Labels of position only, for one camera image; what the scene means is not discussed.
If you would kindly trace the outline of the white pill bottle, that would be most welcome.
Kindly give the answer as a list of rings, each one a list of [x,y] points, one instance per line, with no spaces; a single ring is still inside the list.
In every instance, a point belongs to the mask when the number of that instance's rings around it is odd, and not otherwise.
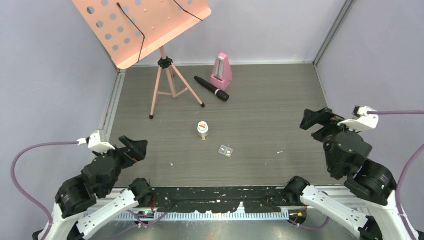
[[[209,126],[205,121],[201,121],[197,125],[197,132],[198,136],[202,141],[205,141],[208,139],[209,135]]]

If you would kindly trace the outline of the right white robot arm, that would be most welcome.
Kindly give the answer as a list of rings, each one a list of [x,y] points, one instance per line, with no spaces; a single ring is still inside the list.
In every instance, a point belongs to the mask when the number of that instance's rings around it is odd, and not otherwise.
[[[399,179],[384,165],[369,158],[372,146],[361,136],[373,130],[385,111],[356,106],[353,118],[346,119],[330,108],[306,109],[302,130],[315,125],[311,136],[320,142],[327,172],[333,179],[344,179],[349,191],[346,201],[294,176],[285,186],[284,198],[291,205],[306,205],[337,222],[359,240],[421,240],[424,233],[415,229],[401,203],[401,188],[412,163],[423,152],[419,148],[407,161]]]

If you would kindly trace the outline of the clear plastic pill organizer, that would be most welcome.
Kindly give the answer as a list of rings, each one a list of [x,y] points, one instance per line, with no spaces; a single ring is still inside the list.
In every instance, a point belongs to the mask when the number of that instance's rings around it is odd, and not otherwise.
[[[230,158],[232,156],[232,154],[233,154],[233,151],[234,150],[231,147],[228,147],[228,146],[225,146],[225,145],[221,145],[220,148],[219,148],[219,150],[218,150],[218,153],[220,155],[223,155],[225,157]]]

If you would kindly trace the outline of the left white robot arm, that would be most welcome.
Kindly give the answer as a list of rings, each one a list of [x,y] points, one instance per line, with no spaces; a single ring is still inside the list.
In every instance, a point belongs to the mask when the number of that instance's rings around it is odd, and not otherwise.
[[[147,155],[147,140],[119,137],[118,148],[97,134],[78,139],[95,155],[78,176],[66,180],[55,196],[51,219],[43,230],[32,234],[34,240],[89,240],[108,222],[135,207],[148,207],[154,191],[145,178],[136,178],[115,199],[86,216],[100,199],[112,193],[123,169],[141,162]]]

